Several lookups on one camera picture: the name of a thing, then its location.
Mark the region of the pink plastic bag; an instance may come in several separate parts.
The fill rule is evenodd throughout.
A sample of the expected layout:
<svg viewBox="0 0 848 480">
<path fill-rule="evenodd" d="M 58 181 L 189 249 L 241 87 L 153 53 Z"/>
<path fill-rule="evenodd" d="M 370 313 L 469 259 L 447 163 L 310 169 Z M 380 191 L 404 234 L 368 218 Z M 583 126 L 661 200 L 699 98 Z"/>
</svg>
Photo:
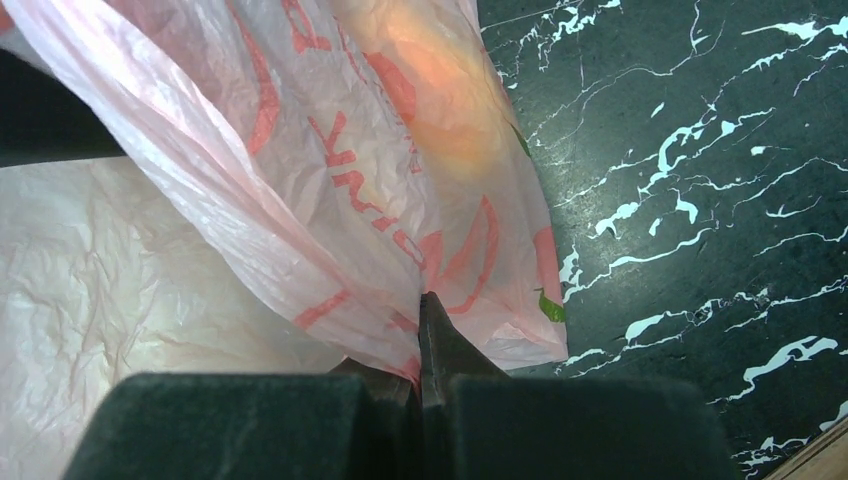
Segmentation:
<svg viewBox="0 0 848 480">
<path fill-rule="evenodd" d="M 428 169 L 333 1 L 5 1 L 1 49 L 115 158 L 1 172 L 1 475 L 55 479 L 143 371 L 416 377 L 417 300 L 511 370 L 567 355 L 529 165 Z"/>
</svg>

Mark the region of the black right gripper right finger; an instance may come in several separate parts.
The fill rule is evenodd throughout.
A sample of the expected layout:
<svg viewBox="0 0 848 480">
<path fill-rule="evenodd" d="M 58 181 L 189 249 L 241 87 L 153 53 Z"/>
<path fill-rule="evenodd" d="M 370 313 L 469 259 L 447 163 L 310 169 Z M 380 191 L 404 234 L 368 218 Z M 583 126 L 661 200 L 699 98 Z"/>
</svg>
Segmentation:
<svg viewBox="0 0 848 480">
<path fill-rule="evenodd" d="M 513 378 L 422 296 L 425 479 L 735 479 L 724 431 L 693 385 Z"/>
</svg>

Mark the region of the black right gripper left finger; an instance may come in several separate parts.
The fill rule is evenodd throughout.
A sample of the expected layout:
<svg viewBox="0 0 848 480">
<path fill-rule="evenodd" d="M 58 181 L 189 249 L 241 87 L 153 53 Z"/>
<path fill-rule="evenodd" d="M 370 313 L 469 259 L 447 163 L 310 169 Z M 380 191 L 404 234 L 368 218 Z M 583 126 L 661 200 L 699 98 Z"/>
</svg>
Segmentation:
<svg viewBox="0 0 848 480">
<path fill-rule="evenodd" d="M 133 375 L 98 406 L 67 479 L 417 479 L 409 381 L 351 359 L 325 374 Z"/>
</svg>

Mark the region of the orange yellow fake mango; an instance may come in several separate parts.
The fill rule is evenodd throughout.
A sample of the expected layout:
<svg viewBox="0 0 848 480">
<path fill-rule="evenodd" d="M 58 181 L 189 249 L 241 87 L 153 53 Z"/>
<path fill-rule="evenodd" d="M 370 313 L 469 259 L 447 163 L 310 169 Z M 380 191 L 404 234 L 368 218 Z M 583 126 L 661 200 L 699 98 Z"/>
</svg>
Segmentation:
<svg viewBox="0 0 848 480">
<path fill-rule="evenodd" d="M 474 1 L 333 1 L 428 169 L 483 184 L 529 165 Z"/>
</svg>

